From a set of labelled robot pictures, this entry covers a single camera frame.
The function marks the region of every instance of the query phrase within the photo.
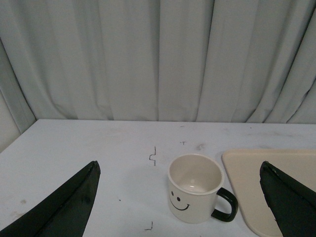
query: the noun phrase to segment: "beige tray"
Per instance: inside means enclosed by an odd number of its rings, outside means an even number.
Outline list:
[[[281,237],[260,186],[265,160],[316,191],[316,150],[229,150],[222,160],[248,227],[262,237]]]

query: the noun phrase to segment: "gray curtain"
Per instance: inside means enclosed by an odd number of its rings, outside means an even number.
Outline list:
[[[23,133],[26,129],[28,129],[34,122],[35,117],[28,106],[21,88],[17,82],[7,54],[5,53],[3,44],[0,39],[0,94],[1,97],[4,98],[5,103],[3,102],[3,109],[1,109],[2,113],[9,113],[9,115],[1,115],[0,118],[7,121],[8,118],[13,118],[17,128],[20,133]],[[15,128],[7,124],[6,128],[10,128],[10,132],[1,131],[1,134],[11,134],[9,137],[16,137]]]
[[[316,123],[315,5],[2,0],[0,37],[37,119]]]

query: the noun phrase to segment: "white table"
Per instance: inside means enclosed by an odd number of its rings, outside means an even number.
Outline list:
[[[316,125],[41,119],[0,154],[0,230],[92,160],[101,167],[85,237],[251,237],[230,223],[186,224],[169,211],[167,167],[180,154],[235,148],[315,149]],[[224,187],[232,191],[226,176]],[[218,209],[230,208],[219,200]]]

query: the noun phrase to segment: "white mug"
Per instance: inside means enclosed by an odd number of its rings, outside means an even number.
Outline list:
[[[198,154],[179,156],[169,165],[168,178],[169,208],[181,221],[197,224],[212,216],[229,222],[236,216],[237,199],[222,188],[224,172],[211,158]],[[215,209],[217,196],[230,203],[231,213]]]

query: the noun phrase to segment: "mug handle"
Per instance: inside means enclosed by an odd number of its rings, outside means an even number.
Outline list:
[[[232,212],[229,214],[215,209],[211,216],[224,222],[232,221],[235,218],[238,211],[238,201],[236,197],[234,196],[234,194],[232,194],[224,188],[220,188],[216,194],[229,202],[229,204],[232,207]]]

